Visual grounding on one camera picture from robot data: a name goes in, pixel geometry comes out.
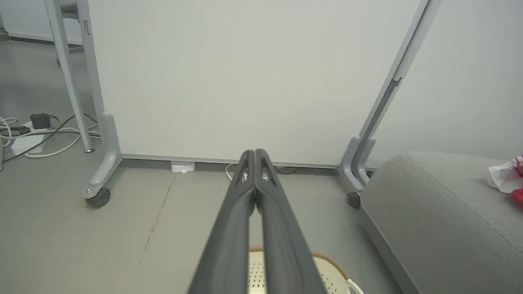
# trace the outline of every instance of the red cloth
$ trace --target red cloth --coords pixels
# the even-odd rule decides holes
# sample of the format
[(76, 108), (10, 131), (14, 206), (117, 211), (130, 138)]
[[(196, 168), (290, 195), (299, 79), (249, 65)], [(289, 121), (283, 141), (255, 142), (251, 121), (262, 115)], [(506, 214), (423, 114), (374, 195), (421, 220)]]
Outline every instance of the red cloth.
[(523, 205), (523, 189), (516, 189), (510, 193), (510, 196), (516, 199), (519, 204)]

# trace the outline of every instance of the white laundry basket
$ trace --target white laundry basket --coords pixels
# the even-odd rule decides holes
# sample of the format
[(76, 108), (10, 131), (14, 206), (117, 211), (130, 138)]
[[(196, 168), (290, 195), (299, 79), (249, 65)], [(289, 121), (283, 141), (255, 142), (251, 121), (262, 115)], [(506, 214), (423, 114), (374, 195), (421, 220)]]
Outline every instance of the white laundry basket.
[[(363, 294), (343, 269), (332, 259), (319, 252), (312, 252), (312, 257), (320, 273), (328, 294)], [(262, 247), (249, 249), (249, 294), (265, 294), (265, 262)]]

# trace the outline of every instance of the gray tongs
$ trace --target gray tongs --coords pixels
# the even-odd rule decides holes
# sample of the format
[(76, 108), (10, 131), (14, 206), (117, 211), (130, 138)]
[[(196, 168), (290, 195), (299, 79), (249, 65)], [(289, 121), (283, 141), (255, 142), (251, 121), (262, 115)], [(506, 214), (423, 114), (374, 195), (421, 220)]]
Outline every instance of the gray tongs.
[(249, 217), (263, 219), (269, 294), (324, 294), (326, 290), (269, 155), (247, 150), (240, 158), (189, 288), (190, 294), (246, 294)]

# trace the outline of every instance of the woven rim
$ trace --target woven rim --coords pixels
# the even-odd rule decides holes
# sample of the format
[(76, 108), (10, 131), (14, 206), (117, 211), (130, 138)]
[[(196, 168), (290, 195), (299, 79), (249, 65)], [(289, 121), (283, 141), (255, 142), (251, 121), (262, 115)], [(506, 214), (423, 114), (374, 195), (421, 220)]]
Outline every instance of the woven rim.
[[(249, 252), (263, 252), (263, 247), (262, 246), (251, 246), (251, 247), (249, 247)], [(313, 252), (311, 252), (311, 254), (313, 257), (323, 259), (324, 261), (326, 261), (326, 262), (330, 263), (332, 266), (334, 266), (338, 270), (338, 272), (343, 276), (343, 278), (345, 280), (349, 279), (349, 276), (347, 275), (347, 273), (342, 269), (341, 266), (339, 266), (334, 260), (332, 260), (332, 258), (330, 258), (327, 255), (325, 255), (324, 253), (321, 253), (318, 251), (313, 251)]]

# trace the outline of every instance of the gray cushion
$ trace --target gray cushion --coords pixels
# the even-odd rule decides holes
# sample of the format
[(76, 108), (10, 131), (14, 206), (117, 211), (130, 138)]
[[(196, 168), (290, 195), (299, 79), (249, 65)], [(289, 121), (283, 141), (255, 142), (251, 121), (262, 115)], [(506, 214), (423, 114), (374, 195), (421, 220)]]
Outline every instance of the gray cushion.
[(486, 183), (504, 161), (413, 152), (386, 162), (361, 201), (420, 293), (522, 293), (523, 209)]

